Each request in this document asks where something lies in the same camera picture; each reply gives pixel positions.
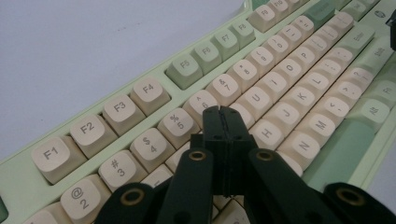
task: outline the cream keycap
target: cream keycap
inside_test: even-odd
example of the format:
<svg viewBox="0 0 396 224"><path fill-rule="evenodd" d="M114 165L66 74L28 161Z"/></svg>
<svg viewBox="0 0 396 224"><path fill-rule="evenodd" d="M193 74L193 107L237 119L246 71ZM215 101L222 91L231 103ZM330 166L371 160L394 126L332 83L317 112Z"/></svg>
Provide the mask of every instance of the cream keycap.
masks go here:
<svg viewBox="0 0 396 224"><path fill-rule="evenodd" d="M290 156L305 170L318 155L320 145L308 134L293 131L277 150Z"/></svg>
<svg viewBox="0 0 396 224"><path fill-rule="evenodd" d="M267 119L260 119L249 130L259 147L275 150L285 138L280 128Z"/></svg>
<svg viewBox="0 0 396 224"><path fill-rule="evenodd" d="M99 175L89 175L62 194L61 204L73 223L93 223L110 195Z"/></svg>
<svg viewBox="0 0 396 224"><path fill-rule="evenodd" d="M219 105L218 101L209 91L200 90L196 92L186 103L183 105L183 109L189 113L195 122L203 128L203 118L202 113L205 109L210 106Z"/></svg>
<svg viewBox="0 0 396 224"><path fill-rule="evenodd" d="M259 120L262 115L273 105L270 96L259 87L248 89L236 102L249 111L255 120Z"/></svg>
<svg viewBox="0 0 396 224"><path fill-rule="evenodd" d="M228 74L216 77L206 90L218 100L220 105L230 105L242 94L238 83Z"/></svg>
<svg viewBox="0 0 396 224"><path fill-rule="evenodd" d="M32 150L32 159L41 174L55 184L87 159L69 136L52 137Z"/></svg>
<svg viewBox="0 0 396 224"><path fill-rule="evenodd" d="M175 148L183 146L192 133L200 131L198 124L182 108L176 108L163 117L157 128Z"/></svg>
<svg viewBox="0 0 396 224"><path fill-rule="evenodd" d="M66 214L61 203L53 203L29 217L23 224L72 224L72 220Z"/></svg>
<svg viewBox="0 0 396 224"><path fill-rule="evenodd" d="M152 188L159 186L163 181L167 180L173 174L164 164L160 165L151 174L149 174L142 183L150 185Z"/></svg>
<svg viewBox="0 0 396 224"><path fill-rule="evenodd" d="M245 92L259 80L259 74L257 73L256 67L246 59L235 63L230 69L228 69L227 74L238 83L242 92Z"/></svg>
<svg viewBox="0 0 396 224"><path fill-rule="evenodd" d="M140 134L132 142L130 150L149 173L175 152L156 128L150 128Z"/></svg>
<svg viewBox="0 0 396 224"><path fill-rule="evenodd" d="M116 134L99 115L88 115L79 120L71 126L70 134L88 158L117 139Z"/></svg>
<svg viewBox="0 0 396 224"><path fill-rule="evenodd" d="M114 192L122 185L142 180L147 172L129 150L117 152L99 167L99 175Z"/></svg>
<svg viewBox="0 0 396 224"><path fill-rule="evenodd" d="M146 116L129 96L121 94L105 103L103 117L118 135L123 135Z"/></svg>
<svg viewBox="0 0 396 224"><path fill-rule="evenodd" d="M170 101L168 92L154 77L146 77L134 84L131 99L146 116Z"/></svg>

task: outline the black plastic part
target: black plastic part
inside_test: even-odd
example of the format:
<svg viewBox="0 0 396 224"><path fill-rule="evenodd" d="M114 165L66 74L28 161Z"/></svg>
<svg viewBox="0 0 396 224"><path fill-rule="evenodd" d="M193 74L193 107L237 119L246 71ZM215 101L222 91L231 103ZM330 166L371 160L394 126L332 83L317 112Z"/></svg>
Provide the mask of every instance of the black plastic part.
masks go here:
<svg viewBox="0 0 396 224"><path fill-rule="evenodd" d="M229 107L209 107L204 111L203 138L203 145L192 139L191 146L204 147L214 155L213 193L244 194L248 153L257 145L240 114Z"/></svg>
<svg viewBox="0 0 396 224"><path fill-rule="evenodd" d="M386 206L362 189L345 183L328 185L323 199L344 223L396 223Z"/></svg>
<svg viewBox="0 0 396 224"><path fill-rule="evenodd" d="M390 26L390 47L396 50L396 10L393 11L387 25Z"/></svg>
<svg viewBox="0 0 396 224"><path fill-rule="evenodd" d="M127 184L110 196L96 217L95 224L154 223L171 178L155 189L146 184Z"/></svg>
<svg viewBox="0 0 396 224"><path fill-rule="evenodd" d="M213 155L203 148L183 153L163 201L158 224L203 224L212 219Z"/></svg>
<svg viewBox="0 0 396 224"><path fill-rule="evenodd" d="M257 220L256 223L342 223L276 152L256 148L250 151L249 161L249 182L246 183L249 188L245 194L249 220ZM254 209L258 205L266 209ZM269 213L270 217L265 217L261 211Z"/></svg>

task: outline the keyboard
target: keyboard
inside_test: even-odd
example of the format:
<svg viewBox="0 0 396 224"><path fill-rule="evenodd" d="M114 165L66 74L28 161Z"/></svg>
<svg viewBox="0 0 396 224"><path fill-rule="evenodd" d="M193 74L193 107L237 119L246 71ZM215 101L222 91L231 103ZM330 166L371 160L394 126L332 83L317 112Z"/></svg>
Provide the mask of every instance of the keyboard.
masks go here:
<svg viewBox="0 0 396 224"><path fill-rule="evenodd" d="M0 222L93 223L111 192L171 177L202 112L241 114L319 191L367 189L396 137L388 0L247 0L215 31L0 164ZM214 197L214 223L248 223Z"/></svg>

